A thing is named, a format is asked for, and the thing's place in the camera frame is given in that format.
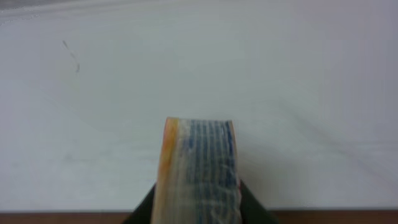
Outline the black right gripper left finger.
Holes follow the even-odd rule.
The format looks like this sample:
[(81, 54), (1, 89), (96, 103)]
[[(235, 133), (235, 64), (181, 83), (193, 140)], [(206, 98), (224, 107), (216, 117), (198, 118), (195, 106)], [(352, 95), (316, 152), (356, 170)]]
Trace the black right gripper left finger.
[(152, 186), (142, 202), (123, 221), (123, 224), (150, 224), (156, 184)]

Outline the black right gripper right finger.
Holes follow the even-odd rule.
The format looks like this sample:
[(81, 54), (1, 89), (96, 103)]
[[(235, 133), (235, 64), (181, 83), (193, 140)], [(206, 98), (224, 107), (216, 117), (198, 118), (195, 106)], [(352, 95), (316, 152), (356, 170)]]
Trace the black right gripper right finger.
[(241, 193), (240, 213), (242, 224), (278, 224), (277, 219), (271, 215), (257, 200), (243, 180), (240, 180)]

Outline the orange tissue packet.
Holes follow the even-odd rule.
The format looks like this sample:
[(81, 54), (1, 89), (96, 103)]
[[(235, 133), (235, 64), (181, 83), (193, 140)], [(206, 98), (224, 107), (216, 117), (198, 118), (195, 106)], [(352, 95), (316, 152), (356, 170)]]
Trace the orange tissue packet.
[(240, 204), (232, 121), (167, 118), (151, 222), (241, 223)]

